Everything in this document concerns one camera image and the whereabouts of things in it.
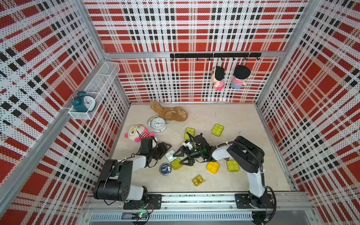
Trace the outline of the green pillbox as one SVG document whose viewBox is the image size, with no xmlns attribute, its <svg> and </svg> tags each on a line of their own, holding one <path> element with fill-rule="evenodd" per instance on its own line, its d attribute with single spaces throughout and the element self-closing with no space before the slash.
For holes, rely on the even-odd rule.
<svg viewBox="0 0 360 225">
<path fill-rule="evenodd" d="M 226 162 L 227 169 L 231 173 L 240 171 L 240 166 L 235 160 L 229 160 Z"/>
<path fill-rule="evenodd" d="M 194 136 L 194 134 L 195 134 L 195 129 L 194 129 L 194 128 L 190 128 L 190 127 L 187 127 L 187 128 L 186 128 L 185 134 L 184 134 L 184 139 L 185 139 L 185 140 L 190 140 L 190 137 L 189 137 L 188 134 L 190 134 L 191 136 Z"/>
<path fill-rule="evenodd" d="M 215 124 L 214 128 L 212 129 L 211 133 L 217 137 L 220 137 L 224 130 L 224 126 L 220 124 Z"/>
<path fill-rule="evenodd" d="M 165 154 L 166 159 L 170 163 L 173 170 L 178 170 L 181 167 L 183 167 L 182 164 L 180 164 L 181 159 L 178 157 L 174 157 L 173 154 L 175 153 L 175 150 L 170 150 Z"/>
</svg>

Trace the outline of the yellow pillbox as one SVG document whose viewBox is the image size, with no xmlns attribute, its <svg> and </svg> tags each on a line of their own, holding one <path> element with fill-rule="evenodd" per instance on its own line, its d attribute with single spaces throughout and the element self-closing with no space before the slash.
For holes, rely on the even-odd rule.
<svg viewBox="0 0 360 225">
<path fill-rule="evenodd" d="M 219 171 L 220 164 L 218 162 L 209 162 L 206 166 L 207 171 L 212 174 L 216 174 Z"/>
</svg>

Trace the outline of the round dark blue tin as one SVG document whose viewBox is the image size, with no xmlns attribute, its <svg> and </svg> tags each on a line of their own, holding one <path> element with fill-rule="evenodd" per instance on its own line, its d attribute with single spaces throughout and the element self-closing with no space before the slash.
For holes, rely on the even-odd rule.
<svg viewBox="0 0 360 225">
<path fill-rule="evenodd" d="M 171 173 L 172 171 L 172 166 L 169 163 L 164 163 L 160 166 L 159 168 L 159 172 L 160 174 L 167 176 Z"/>
</svg>

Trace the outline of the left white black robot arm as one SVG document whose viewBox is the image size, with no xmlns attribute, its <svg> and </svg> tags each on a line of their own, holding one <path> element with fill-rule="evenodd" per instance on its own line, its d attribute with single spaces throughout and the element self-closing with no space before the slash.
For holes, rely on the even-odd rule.
<svg viewBox="0 0 360 225">
<path fill-rule="evenodd" d="M 162 159 L 171 149 L 165 142 L 158 143 L 153 137 L 140 141 L 140 148 L 135 155 L 123 160 L 108 159 L 97 180 L 93 197 L 103 201 L 133 201 L 147 204 L 147 188 L 131 184 L 132 173 L 149 167 L 150 162 Z"/>
</svg>

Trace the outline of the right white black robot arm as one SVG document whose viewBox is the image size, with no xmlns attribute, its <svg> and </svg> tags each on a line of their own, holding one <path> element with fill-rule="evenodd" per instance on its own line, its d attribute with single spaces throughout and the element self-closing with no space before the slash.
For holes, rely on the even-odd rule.
<svg viewBox="0 0 360 225">
<path fill-rule="evenodd" d="M 267 190 L 271 188 L 265 184 L 265 153 L 262 149 L 242 136 L 216 146 L 210 146 L 202 134 L 188 136 L 189 140 L 172 155 L 178 158 L 186 156 L 180 161 L 181 165 L 192 166 L 198 158 L 202 158 L 205 163 L 232 158 L 247 173 L 249 191 L 242 200 L 243 204 L 259 209 L 275 207 L 275 195 L 268 194 Z"/>
</svg>

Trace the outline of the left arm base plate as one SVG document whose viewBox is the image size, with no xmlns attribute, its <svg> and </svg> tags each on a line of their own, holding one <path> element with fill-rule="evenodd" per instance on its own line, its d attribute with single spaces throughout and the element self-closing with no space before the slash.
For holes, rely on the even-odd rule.
<svg viewBox="0 0 360 225">
<path fill-rule="evenodd" d="M 124 203 L 124 210 L 159 210 L 161 208 L 162 195 L 161 194 L 147 194 L 145 193 L 140 200 L 128 200 Z"/>
</svg>

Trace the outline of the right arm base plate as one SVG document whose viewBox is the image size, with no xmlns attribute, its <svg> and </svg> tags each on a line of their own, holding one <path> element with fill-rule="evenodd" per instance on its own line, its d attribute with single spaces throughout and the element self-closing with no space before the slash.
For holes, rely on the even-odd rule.
<svg viewBox="0 0 360 225">
<path fill-rule="evenodd" d="M 273 195 L 265 192 L 261 197 L 253 194 L 235 194 L 235 203 L 238 209 L 274 209 L 276 199 Z"/>
</svg>

